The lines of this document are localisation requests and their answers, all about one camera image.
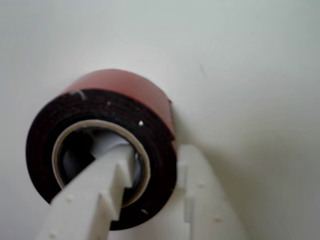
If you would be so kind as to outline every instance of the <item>black foam tape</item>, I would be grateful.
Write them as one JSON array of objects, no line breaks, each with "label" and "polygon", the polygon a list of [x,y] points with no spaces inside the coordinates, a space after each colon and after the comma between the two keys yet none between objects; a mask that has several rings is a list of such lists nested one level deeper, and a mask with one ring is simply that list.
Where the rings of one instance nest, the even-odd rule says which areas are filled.
[{"label": "black foam tape", "polygon": [[52,167],[52,151],[58,136],[67,127],[84,120],[119,125],[143,145],[150,160],[150,179],[142,196],[121,209],[119,221],[113,221],[110,229],[122,230],[142,224],[164,207],[175,188],[174,136],[152,110],[130,97],[100,89],[82,92],[85,100],[80,94],[66,93],[48,103],[36,116],[26,143],[30,178],[36,190],[50,203],[61,190]]}]

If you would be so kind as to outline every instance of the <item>white surface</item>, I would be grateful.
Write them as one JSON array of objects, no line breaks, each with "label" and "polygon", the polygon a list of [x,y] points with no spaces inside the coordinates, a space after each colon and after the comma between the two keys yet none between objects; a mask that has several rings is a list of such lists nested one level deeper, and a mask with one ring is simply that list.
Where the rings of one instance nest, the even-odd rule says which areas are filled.
[{"label": "white surface", "polygon": [[116,146],[95,160],[53,200],[37,240],[107,240],[133,182],[134,151]]},{"label": "white surface", "polygon": [[320,238],[320,2],[2,0],[0,238],[35,237],[49,206],[25,143],[74,79],[118,67],[172,99],[252,240]]}]

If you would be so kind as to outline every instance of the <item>white wall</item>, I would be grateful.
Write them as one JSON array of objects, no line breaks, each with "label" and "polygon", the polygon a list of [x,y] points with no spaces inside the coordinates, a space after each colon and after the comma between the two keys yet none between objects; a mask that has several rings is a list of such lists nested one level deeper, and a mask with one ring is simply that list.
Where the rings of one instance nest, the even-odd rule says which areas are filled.
[{"label": "white wall", "polygon": [[252,240],[320,238],[320,3],[2,0],[0,239],[49,206],[25,163],[30,124],[79,76],[117,67],[172,99]]}]

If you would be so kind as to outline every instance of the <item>tape roll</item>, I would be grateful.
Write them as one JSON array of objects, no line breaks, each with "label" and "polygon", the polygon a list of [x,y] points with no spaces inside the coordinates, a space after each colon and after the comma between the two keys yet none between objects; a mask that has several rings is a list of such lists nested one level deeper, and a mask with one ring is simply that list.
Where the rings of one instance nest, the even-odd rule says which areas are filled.
[{"label": "tape roll", "polygon": [[30,127],[26,163],[33,185],[50,203],[71,180],[62,167],[67,143],[76,143],[81,151],[77,154],[85,156],[81,161],[73,159],[77,166],[88,165],[94,158],[86,156],[88,139],[83,133],[108,130],[132,144],[139,156],[139,171],[144,173],[134,194],[125,191],[124,195],[134,200],[123,205],[119,221],[113,221],[110,229],[144,223],[162,209],[176,184],[176,136],[170,104],[156,85],[131,72],[108,69],[85,75],[49,102]]}]

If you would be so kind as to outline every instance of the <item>white plastic holder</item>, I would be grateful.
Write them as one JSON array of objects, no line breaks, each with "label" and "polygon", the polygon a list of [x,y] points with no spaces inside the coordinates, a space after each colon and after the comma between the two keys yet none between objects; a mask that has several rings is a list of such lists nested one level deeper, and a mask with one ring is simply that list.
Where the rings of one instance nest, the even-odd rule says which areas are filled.
[{"label": "white plastic holder", "polygon": [[119,220],[124,188],[133,181],[134,153],[117,146],[91,163],[53,200],[37,240],[106,240]]},{"label": "white plastic holder", "polygon": [[119,219],[124,187],[132,184],[133,162],[128,145],[94,161],[53,200],[37,239],[248,239],[208,160],[192,145],[179,148],[177,184],[164,208],[141,225],[109,232]]}]

